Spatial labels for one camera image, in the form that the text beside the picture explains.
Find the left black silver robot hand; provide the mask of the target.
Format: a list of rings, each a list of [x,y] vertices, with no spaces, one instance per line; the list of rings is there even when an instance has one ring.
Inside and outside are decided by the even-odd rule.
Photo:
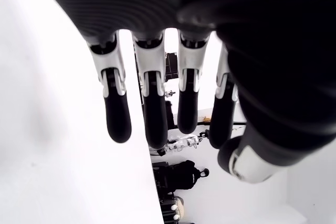
[[[164,31],[178,31],[178,129],[197,125],[210,33],[222,41],[209,141],[227,173],[267,180],[335,139],[335,0],[56,0],[87,42],[118,143],[132,127],[119,31],[132,33],[148,144],[167,141]]]

